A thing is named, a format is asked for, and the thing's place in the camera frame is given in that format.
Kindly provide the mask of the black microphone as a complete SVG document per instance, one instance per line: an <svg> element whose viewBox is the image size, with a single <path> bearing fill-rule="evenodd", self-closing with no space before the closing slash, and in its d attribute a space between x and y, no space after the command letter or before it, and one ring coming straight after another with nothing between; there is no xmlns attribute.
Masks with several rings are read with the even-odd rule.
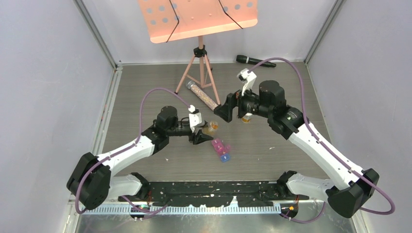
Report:
<svg viewBox="0 0 412 233"><path fill-rule="evenodd" d="M242 63L242 64L250 64L250 65L257 65L262 62L260 59L256 58L251 58L245 55L237 55L236 56L236 62ZM270 68L275 68L277 64L272 63L272 62L265 62L260 64L261 67L270 67Z"/></svg>

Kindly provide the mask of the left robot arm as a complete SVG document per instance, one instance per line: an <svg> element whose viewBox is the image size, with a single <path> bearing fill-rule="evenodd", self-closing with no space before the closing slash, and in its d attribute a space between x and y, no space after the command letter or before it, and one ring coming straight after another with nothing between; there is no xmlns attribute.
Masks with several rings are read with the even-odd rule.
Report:
<svg viewBox="0 0 412 233"><path fill-rule="evenodd" d="M209 122L194 106L189 108L189 115L182 119L179 119L176 108L165 106L137 139L110 152L82 155L66 187L75 196L76 203L82 204L86 210L93 210L103 202L121 196L143 201L150 193L149 182L137 172L126 176L117 174L164 149L170 137L187 136L193 145L213 140L211 135L206 134L208 125Z"/></svg>

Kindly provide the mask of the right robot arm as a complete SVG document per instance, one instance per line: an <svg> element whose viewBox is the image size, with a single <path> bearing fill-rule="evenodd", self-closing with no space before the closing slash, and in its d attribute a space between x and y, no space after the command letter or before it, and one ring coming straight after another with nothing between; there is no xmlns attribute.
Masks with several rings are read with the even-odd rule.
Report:
<svg viewBox="0 0 412 233"><path fill-rule="evenodd" d="M232 121L233 109L238 118L247 113L264 117L270 128L304 151L327 175L322 180L287 171L277 180L278 195L290 199L304 195L327 202L340 216L351 218L373 195L370 183L377 184L379 174L372 168L363 169L348 160L315 129L303 113L287 104L284 88L277 81L263 81L259 93L238 90L218 105L214 114L226 122Z"/></svg>

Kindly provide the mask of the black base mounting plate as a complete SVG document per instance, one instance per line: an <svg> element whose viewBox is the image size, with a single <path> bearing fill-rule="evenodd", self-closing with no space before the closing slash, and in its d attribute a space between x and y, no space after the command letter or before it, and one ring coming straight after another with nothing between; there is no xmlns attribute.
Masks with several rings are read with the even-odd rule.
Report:
<svg viewBox="0 0 412 233"><path fill-rule="evenodd" d="M226 207L236 200L240 207L271 206L273 201L308 200L294 195L275 181L149 182L142 201L163 207Z"/></svg>

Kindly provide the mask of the white vitamin pill bottle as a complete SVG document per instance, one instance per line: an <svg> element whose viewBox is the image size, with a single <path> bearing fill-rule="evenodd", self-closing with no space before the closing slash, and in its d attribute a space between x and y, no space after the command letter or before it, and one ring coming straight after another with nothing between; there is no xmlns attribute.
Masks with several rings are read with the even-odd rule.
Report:
<svg viewBox="0 0 412 233"><path fill-rule="evenodd" d="M253 116L253 115L252 115L251 113L246 113L246 114L241 118L241 120L242 120L243 123L249 123L249 122L251 121L252 116Z"/></svg>

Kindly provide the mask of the pink blue weekly pill organizer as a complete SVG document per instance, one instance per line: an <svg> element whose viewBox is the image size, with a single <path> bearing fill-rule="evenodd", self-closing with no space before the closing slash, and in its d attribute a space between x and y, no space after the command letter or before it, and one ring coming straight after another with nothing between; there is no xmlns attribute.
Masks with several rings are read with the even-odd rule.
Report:
<svg viewBox="0 0 412 233"><path fill-rule="evenodd" d="M231 146L229 144L224 144L219 138L212 140L211 144L222 163L230 160Z"/></svg>

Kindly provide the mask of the small amber pill bottle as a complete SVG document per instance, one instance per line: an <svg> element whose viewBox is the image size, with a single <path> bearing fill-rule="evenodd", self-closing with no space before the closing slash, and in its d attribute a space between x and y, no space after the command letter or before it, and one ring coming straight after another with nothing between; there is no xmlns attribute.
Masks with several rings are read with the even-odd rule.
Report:
<svg viewBox="0 0 412 233"><path fill-rule="evenodd" d="M205 127L202 129L202 132L208 135L214 135L217 132L218 127L218 122L211 121L205 125Z"/></svg>

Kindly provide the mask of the pink music stand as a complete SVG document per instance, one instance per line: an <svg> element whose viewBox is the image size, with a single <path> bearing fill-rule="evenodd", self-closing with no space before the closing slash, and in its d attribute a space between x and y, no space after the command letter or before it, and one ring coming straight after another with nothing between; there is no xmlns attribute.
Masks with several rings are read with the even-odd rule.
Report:
<svg viewBox="0 0 412 233"><path fill-rule="evenodd" d="M139 0L139 7L155 44L196 37L198 46L175 89L189 78L200 88L212 87L220 104L204 36L253 27L258 22L256 0Z"/></svg>

